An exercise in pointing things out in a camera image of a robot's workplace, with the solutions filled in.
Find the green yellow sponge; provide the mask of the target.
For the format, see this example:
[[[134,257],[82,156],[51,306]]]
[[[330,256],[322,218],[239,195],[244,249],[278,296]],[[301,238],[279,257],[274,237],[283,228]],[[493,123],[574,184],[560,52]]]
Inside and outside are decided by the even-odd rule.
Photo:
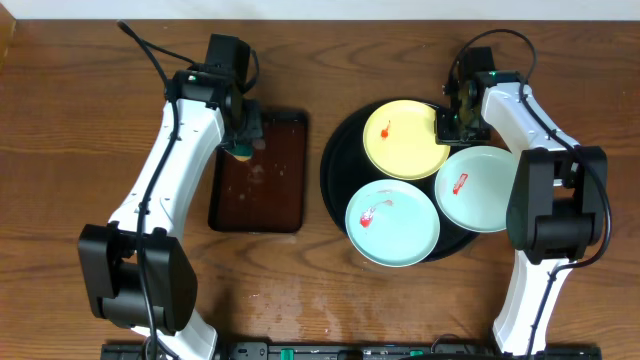
[[[249,161],[253,154],[254,148],[249,144],[233,144],[225,147],[225,151],[238,161]]]

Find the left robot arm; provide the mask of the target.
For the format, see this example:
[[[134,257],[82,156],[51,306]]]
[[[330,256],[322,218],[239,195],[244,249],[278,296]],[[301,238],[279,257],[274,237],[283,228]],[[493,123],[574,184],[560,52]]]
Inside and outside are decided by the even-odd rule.
[[[179,70],[165,92],[161,127],[122,204],[86,225],[78,253],[93,315],[147,337],[174,359],[211,359],[218,334],[195,309],[198,282],[183,250],[186,217],[218,148],[262,136],[256,83],[232,72]]]

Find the yellow plate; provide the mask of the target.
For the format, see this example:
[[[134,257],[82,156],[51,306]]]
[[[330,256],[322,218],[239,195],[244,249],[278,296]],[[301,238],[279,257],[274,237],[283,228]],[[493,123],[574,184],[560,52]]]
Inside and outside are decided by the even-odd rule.
[[[364,125],[362,140],[371,163],[384,174],[419,180],[436,173],[450,155],[435,136],[436,109],[415,100],[379,106]]]

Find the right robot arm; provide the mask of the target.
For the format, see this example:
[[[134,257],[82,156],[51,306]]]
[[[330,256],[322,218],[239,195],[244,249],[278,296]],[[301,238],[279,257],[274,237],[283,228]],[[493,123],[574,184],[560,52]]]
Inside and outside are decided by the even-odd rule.
[[[529,358],[546,348],[570,271],[589,265],[588,247],[609,244],[607,157],[564,133],[516,71],[452,69],[443,92],[436,141],[459,150],[437,172],[436,200],[465,229],[506,232],[515,261],[492,335],[499,353]]]

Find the light blue front plate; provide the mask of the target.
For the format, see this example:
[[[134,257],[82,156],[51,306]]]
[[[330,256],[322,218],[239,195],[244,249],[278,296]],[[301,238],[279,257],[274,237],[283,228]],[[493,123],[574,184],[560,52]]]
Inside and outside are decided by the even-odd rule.
[[[387,267],[417,264],[435,249],[440,219],[417,187],[384,179],[361,187],[344,216],[347,236],[367,259]]]

